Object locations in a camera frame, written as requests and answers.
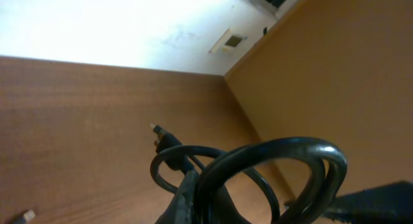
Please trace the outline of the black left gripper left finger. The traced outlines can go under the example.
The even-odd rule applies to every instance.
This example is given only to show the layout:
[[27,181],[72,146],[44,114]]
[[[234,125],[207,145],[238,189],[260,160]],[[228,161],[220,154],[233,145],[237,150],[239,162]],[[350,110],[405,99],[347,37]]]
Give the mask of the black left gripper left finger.
[[[195,187],[199,174],[189,171],[172,198],[165,212],[157,219],[156,224],[189,224],[198,223],[194,210]],[[249,223],[238,211],[228,190],[221,187],[213,196],[210,223],[247,224]]]

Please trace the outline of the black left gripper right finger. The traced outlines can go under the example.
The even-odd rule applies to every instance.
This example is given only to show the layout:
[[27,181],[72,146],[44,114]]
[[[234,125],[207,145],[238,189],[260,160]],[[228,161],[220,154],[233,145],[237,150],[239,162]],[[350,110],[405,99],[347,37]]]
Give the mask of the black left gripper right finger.
[[285,203],[286,223],[310,223],[319,216],[343,223],[412,223],[412,183],[399,181],[334,198],[333,187],[310,180]]

